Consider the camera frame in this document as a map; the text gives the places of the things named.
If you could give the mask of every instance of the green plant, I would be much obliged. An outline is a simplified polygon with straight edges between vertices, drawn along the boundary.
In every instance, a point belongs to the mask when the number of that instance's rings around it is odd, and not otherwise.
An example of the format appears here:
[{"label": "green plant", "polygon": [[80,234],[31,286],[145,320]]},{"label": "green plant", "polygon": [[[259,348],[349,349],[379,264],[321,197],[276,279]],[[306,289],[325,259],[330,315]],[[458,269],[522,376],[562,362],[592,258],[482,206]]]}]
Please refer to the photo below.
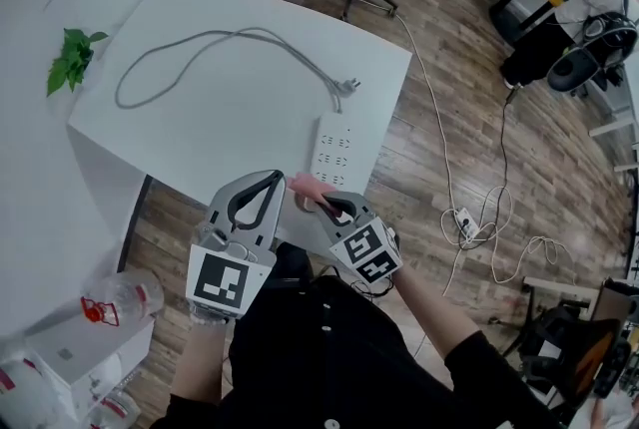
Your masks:
[{"label": "green plant", "polygon": [[96,32],[87,37],[82,30],[64,29],[64,44],[60,57],[53,61],[47,81],[47,97],[60,89],[65,81],[69,81],[71,92],[77,83],[82,83],[84,72],[93,58],[91,43],[108,37],[104,32]]}]

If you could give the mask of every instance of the electrical outlet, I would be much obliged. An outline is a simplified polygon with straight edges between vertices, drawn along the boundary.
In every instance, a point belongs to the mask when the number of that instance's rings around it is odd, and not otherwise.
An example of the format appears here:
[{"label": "electrical outlet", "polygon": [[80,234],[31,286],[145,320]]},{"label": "electrical outlet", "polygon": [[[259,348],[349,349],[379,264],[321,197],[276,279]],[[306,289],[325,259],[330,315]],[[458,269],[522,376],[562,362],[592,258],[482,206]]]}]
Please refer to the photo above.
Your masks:
[{"label": "electrical outlet", "polygon": [[357,132],[348,117],[333,112],[322,115],[311,159],[311,174],[340,191],[355,191],[356,143]]},{"label": "electrical outlet", "polygon": [[472,218],[467,208],[461,208],[457,211],[455,215],[457,219],[457,223],[461,227],[461,233],[464,235],[466,240],[475,239],[475,237],[479,234],[479,226]]}]

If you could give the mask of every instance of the white box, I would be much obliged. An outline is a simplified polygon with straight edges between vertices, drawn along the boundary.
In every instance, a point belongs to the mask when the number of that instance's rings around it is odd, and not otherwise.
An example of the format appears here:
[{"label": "white box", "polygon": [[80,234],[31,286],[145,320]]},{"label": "white box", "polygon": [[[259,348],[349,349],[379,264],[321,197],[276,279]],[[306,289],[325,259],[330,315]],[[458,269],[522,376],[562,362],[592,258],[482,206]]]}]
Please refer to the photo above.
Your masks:
[{"label": "white box", "polygon": [[84,314],[27,338],[38,369],[67,414],[81,421],[149,352],[155,320],[113,327]]},{"label": "white box", "polygon": [[379,216],[334,244],[330,251],[368,285],[389,276],[402,265],[394,238]]}]

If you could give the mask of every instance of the wooden floor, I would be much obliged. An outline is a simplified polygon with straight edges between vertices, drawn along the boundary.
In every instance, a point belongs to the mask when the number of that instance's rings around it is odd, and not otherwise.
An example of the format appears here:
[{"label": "wooden floor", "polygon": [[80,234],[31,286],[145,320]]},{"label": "wooden floor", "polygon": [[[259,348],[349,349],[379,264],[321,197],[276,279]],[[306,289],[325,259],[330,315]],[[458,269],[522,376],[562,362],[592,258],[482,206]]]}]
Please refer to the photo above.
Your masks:
[{"label": "wooden floor", "polygon": [[[344,0],[288,0],[339,16]],[[504,162],[499,147],[501,109],[508,90],[498,66],[510,49],[492,28],[487,9],[495,0],[396,0],[399,15],[411,30],[434,89],[448,142],[453,192],[458,207],[479,217],[487,192],[502,184]],[[355,2],[353,26],[411,51],[397,20]],[[510,276],[532,236],[565,244],[574,257],[577,284],[595,285],[606,275],[623,272],[624,227],[630,222],[630,200],[612,166],[630,155],[630,139],[620,133],[596,141],[588,129],[605,117],[592,100],[551,92],[545,83],[521,91],[506,111],[504,144],[508,186],[514,199],[510,225],[499,235],[495,266],[499,279]],[[449,207],[441,136],[432,100],[413,56],[366,196],[401,236],[401,252],[418,274],[443,289],[456,249],[441,234],[440,214]],[[508,212],[506,196],[502,214]],[[129,391],[143,415],[139,427],[160,417],[188,332],[183,298],[188,247],[204,208],[161,184],[153,184],[137,221],[128,266],[151,269],[162,281],[166,308],[158,317],[151,352]],[[494,206],[487,218],[494,215]],[[452,222],[445,221],[453,232]],[[520,322],[526,297],[519,291],[524,274],[571,281],[573,264],[565,252],[548,263],[540,249],[527,256],[517,278],[507,284],[492,279],[492,244],[465,252],[448,292],[498,347],[512,330],[487,326],[492,315]],[[542,298],[544,304],[556,302]],[[397,296],[380,306],[397,322],[408,347],[415,350],[422,332]],[[426,342],[417,361],[448,383],[441,360]],[[226,391],[231,387],[225,382]]]}]

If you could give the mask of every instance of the black sleeve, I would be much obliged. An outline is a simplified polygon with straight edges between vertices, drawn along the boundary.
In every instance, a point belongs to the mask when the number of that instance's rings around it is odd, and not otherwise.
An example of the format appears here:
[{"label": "black sleeve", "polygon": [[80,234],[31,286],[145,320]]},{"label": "black sleeve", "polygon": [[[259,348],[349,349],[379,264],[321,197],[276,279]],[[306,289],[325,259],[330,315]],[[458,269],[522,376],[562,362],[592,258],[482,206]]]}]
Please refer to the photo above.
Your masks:
[{"label": "black sleeve", "polygon": [[177,395],[171,396],[167,414],[156,420],[151,429],[215,427],[218,406],[209,402],[192,401]]},{"label": "black sleeve", "polygon": [[561,427],[481,331],[450,351],[445,364],[454,393],[481,413],[490,427],[506,420],[517,429]]}]

